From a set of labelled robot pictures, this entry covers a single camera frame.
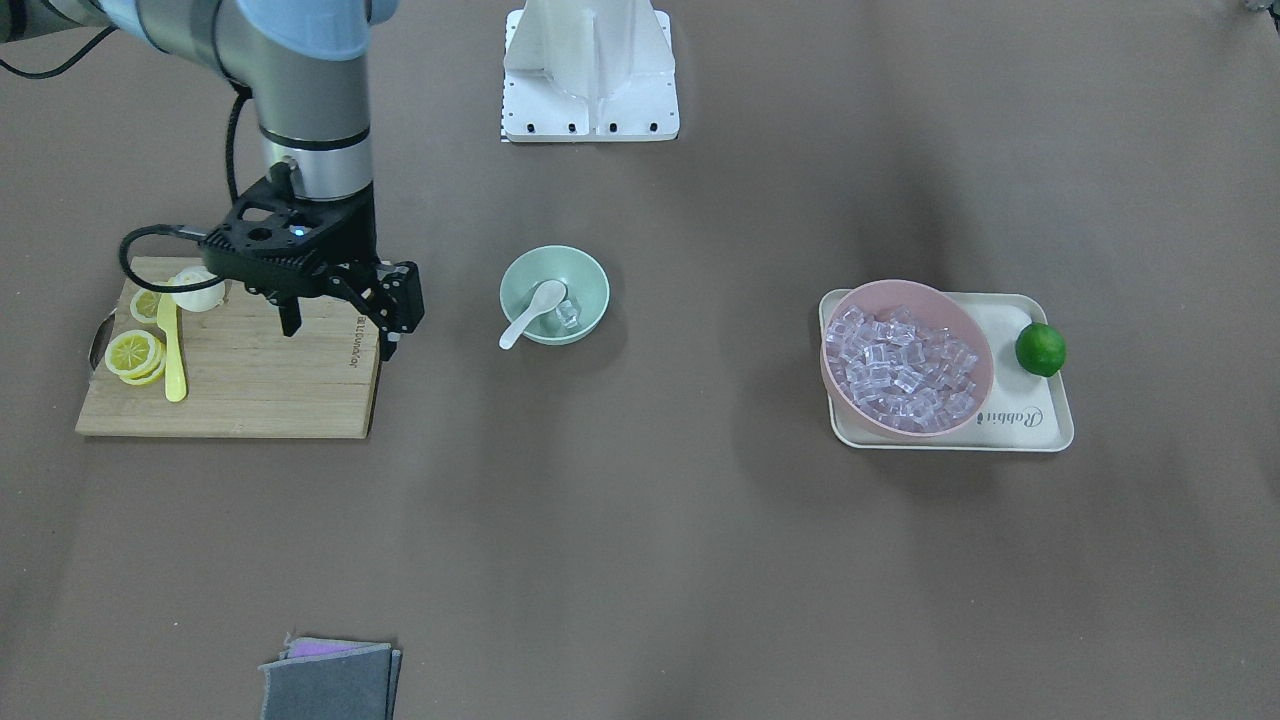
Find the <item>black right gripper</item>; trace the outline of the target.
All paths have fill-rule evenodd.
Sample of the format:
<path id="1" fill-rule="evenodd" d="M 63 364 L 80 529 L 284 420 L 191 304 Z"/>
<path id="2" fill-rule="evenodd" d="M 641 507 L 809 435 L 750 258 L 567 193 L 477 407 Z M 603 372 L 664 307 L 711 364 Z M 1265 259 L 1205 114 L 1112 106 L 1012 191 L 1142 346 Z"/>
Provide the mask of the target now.
<path id="1" fill-rule="evenodd" d="M 343 300 L 379 329 L 380 361 L 392 360 L 425 316 L 417 265 L 379 258 L 372 187 L 306 199 L 292 176 L 292 167 L 273 165 L 233 202 L 198 241 L 205 266 L 275 305 L 284 337 L 302 325 L 301 299 Z"/>

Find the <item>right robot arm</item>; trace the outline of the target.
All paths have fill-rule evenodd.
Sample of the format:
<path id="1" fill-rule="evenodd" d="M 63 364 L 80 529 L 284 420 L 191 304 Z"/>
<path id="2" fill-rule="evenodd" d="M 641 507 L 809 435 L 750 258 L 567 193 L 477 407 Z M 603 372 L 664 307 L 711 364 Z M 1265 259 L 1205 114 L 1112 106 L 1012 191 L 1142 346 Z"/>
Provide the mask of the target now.
<path id="1" fill-rule="evenodd" d="M 193 240 L 212 282 L 237 281 L 266 299 L 284 334 L 301 328 L 302 299 L 339 299 L 378 328 L 388 360 L 425 314 L 417 265 L 378 254 L 367 53 L 371 28 L 396 9 L 394 1 L 5 1 L 3 41 L 119 29 L 209 68 L 253 101 L 264 178 L 236 195 L 210 231 L 133 231 L 118 249 L 122 270 L 134 274 L 137 238 Z"/>

